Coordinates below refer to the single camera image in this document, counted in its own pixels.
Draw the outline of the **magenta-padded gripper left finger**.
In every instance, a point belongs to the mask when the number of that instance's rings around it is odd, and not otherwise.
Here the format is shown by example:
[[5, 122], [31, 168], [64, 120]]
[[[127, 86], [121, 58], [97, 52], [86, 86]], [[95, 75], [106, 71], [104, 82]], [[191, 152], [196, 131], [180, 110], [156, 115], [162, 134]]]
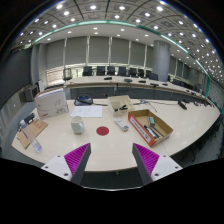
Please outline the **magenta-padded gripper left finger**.
[[89, 156], [91, 144], [84, 144], [66, 155], [57, 155], [42, 166], [42, 169], [65, 180], [81, 183]]

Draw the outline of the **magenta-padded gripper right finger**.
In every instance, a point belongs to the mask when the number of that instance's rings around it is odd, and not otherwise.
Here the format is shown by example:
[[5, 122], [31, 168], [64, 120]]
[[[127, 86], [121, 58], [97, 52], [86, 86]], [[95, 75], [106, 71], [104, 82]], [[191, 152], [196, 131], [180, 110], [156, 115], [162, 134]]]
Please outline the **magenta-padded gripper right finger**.
[[143, 185], [152, 183], [182, 169], [168, 155], [158, 155], [136, 143], [132, 146], [132, 154], [136, 160]]

